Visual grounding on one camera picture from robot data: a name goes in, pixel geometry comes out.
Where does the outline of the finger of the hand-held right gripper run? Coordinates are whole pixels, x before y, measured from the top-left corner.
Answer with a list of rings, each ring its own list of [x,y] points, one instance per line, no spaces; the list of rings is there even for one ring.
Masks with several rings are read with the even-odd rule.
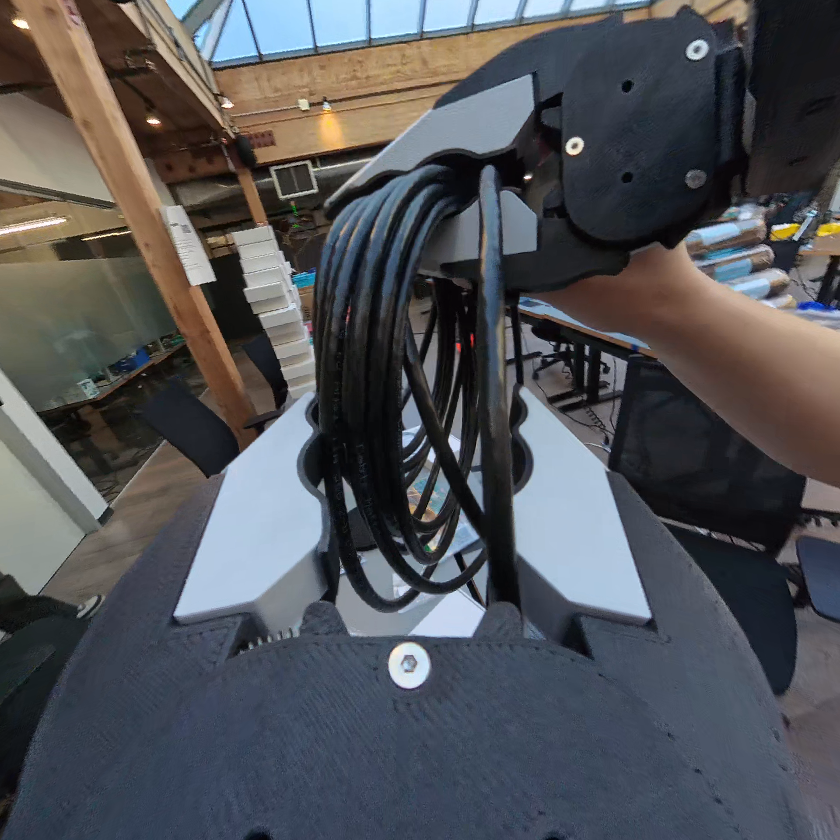
[[[537,215],[522,201],[517,190],[501,189],[499,198],[503,256],[537,251]],[[418,271],[426,277],[478,277],[480,206],[477,199],[436,226],[425,244]]]
[[[334,219],[352,201],[395,177],[451,159],[485,161],[514,150],[536,108],[532,73],[432,108],[367,162],[324,203]]]

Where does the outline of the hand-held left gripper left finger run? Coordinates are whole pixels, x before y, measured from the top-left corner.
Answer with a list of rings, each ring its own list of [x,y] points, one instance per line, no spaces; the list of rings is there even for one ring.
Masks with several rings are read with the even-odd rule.
[[[303,460],[315,405],[304,394],[224,471],[173,612],[179,625],[245,615],[258,635],[285,634],[327,592],[323,499]]]

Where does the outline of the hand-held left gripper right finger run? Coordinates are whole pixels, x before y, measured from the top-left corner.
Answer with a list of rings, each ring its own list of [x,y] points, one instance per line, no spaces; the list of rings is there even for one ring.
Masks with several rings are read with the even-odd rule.
[[[527,387],[513,389],[511,408],[511,441],[524,456],[513,496],[523,618],[549,640],[562,640],[578,616],[648,624],[605,466]]]

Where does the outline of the person's right forearm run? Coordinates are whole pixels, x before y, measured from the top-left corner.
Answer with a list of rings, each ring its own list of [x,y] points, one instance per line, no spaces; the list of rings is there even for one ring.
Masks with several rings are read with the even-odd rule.
[[[766,455],[839,487],[838,331],[724,288],[694,265],[684,242],[643,248],[616,276],[531,297],[641,340]]]

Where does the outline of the long grey desk black legs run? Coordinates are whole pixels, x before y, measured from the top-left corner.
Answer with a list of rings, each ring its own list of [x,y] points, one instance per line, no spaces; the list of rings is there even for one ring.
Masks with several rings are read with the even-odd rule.
[[[547,402],[561,414],[614,403],[622,391],[610,388],[602,375],[607,373],[606,356],[624,362],[642,355],[656,360],[656,354],[643,342],[619,332],[602,332],[578,322],[561,310],[530,297],[521,298],[519,313],[532,327],[532,333],[557,347],[543,356],[532,373],[534,381],[552,364],[566,363],[572,374],[570,390],[547,397]]]

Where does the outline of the stack of dark rolled mats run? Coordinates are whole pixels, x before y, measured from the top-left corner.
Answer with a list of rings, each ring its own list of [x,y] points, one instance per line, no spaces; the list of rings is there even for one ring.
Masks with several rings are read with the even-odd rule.
[[[763,216],[728,218],[700,227],[685,242],[698,270],[718,285],[773,308],[796,308],[789,273],[775,264]]]

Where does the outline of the white vent grille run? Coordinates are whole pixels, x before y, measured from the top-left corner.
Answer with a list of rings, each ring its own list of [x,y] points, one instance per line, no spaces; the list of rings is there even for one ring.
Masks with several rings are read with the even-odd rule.
[[[319,194],[319,184],[310,160],[272,165],[269,175],[281,201]]]

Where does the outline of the white paper notice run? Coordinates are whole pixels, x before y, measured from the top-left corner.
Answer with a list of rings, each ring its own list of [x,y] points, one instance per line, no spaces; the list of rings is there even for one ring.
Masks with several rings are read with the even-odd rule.
[[[192,287],[200,287],[216,280],[211,261],[186,210],[180,205],[161,207],[176,254]]]

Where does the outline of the wooden post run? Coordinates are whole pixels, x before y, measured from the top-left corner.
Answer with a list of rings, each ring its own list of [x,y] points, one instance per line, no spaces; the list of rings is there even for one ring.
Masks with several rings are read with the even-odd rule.
[[[204,293],[187,278],[150,171],[76,3],[15,5],[223,419],[244,450],[256,439],[255,431],[245,428],[256,410]]]
[[[256,156],[248,139],[241,135],[234,136],[226,143],[226,153],[238,178],[252,220],[257,226],[267,227],[269,219],[253,175],[257,165]]]

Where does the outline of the metal air duct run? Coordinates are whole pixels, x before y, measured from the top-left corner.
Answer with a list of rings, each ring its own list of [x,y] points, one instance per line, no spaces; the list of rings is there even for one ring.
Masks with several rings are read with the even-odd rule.
[[[307,159],[313,165],[319,193],[289,202],[281,201],[277,195],[269,174],[269,167],[272,165],[253,170],[253,175],[266,212],[278,214],[290,209],[292,204],[300,207],[319,207],[373,158],[372,150],[363,150],[360,153],[323,155]],[[211,210],[218,208],[245,205],[245,197],[235,174],[213,175],[196,181],[173,184],[170,186],[170,191],[177,203],[184,206],[190,213],[208,214]]]

